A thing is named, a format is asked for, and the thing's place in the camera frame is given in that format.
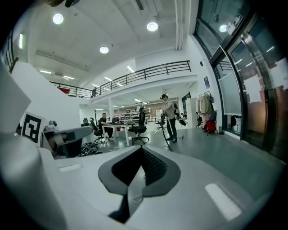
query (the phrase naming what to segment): ceiling light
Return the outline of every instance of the ceiling light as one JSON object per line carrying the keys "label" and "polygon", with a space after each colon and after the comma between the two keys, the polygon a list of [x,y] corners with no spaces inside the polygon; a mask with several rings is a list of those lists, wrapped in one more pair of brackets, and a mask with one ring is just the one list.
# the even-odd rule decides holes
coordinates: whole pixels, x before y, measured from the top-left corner
{"label": "ceiling light", "polygon": [[266,52],[269,52],[270,50],[273,50],[274,49],[274,46],[272,46],[269,50],[267,50]]}
{"label": "ceiling light", "polygon": [[74,78],[72,78],[72,77],[68,77],[68,76],[63,76],[63,78],[74,79]]}
{"label": "ceiling light", "polygon": [[108,78],[108,77],[104,77],[104,78],[106,78],[108,81],[112,81],[110,78]]}
{"label": "ceiling light", "polygon": [[222,32],[222,33],[227,32],[227,30],[228,30],[228,26],[225,25],[225,24],[223,24],[223,25],[221,25],[221,26],[219,27],[219,31]]}
{"label": "ceiling light", "polygon": [[127,68],[128,68],[132,73],[135,72],[130,66],[127,66]]}
{"label": "ceiling light", "polygon": [[158,24],[156,22],[150,22],[147,25],[147,30],[154,32],[158,29]]}
{"label": "ceiling light", "polygon": [[106,46],[102,46],[102,47],[100,48],[100,52],[101,52],[101,53],[108,53],[108,52],[109,52],[109,49],[108,49]]}
{"label": "ceiling light", "polygon": [[57,13],[53,16],[53,22],[56,24],[56,25],[59,25],[63,22],[64,20],[64,17],[62,14],[60,13]]}
{"label": "ceiling light", "polygon": [[251,63],[249,63],[248,65],[246,65],[245,67],[248,67],[249,65],[251,65],[252,64],[252,62]]}
{"label": "ceiling light", "polygon": [[19,48],[22,49],[23,48],[23,34],[19,35]]}
{"label": "ceiling light", "polygon": [[242,61],[242,59],[240,59],[239,61],[237,61],[236,64],[238,64],[238,63],[241,62],[241,61]]}
{"label": "ceiling light", "polygon": [[40,70],[41,73],[46,73],[46,74],[52,74],[51,72],[49,71],[45,71],[45,70]]}

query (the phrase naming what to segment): concrete floor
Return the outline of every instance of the concrete floor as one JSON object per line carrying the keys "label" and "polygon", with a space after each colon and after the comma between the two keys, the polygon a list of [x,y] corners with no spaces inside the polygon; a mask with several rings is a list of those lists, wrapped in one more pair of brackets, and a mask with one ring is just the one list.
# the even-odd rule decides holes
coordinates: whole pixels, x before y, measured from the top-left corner
{"label": "concrete floor", "polygon": [[[130,137],[135,137],[134,133],[128,133]],[[182,138],[181,129],[177,130],[177,134]],[[209,134],[207,136],[200,128],[185,128],[183,135],[184,139],[178,139],[175,144],[170,143],[175,154],[184,154],[203,160],[239,184],[254,201],[273,190],[285,167],[284,163],[272,155],[228,135]],[[146,145],[169,150],[161,130],[158,133],[146,131],[141,136],[149,137],[150,141]],[[83,143],[92,142],[95,138],[96,136],[91,134],[83,139]],[[114,138],[113,141],[99,144],[99,150],[102,152],[109,152],[119,147],[127,147],[125,132],[119,132],[118,138]],[[141,194],[142,188],[145,186],[143,176],[144,171],[140,168],[129,186],[128,200],[131,214],[138,207],[132,200]]]}

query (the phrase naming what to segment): trousers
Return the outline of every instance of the trousers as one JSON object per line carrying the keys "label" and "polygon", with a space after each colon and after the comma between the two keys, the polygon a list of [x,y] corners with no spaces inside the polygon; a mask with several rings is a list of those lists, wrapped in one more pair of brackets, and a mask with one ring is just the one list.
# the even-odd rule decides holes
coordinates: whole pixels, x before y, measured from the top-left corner
{"label": "trousers", "polygon": [[174,117],[173,119],[169,119],[169,121],[170,121],[170,125],[171,125],[171,127],[170,127],[169,122],[167,122],[167,130],[169,133],[169,137],[177,139],[177,131],[176,131],[176,127],[175,127],[176,118]]}
{"label": "trousers", "polygon": [[113,134],[113,128],[110,127],[104,127],[105,132],[108,134],[109,138],[112,137]]}

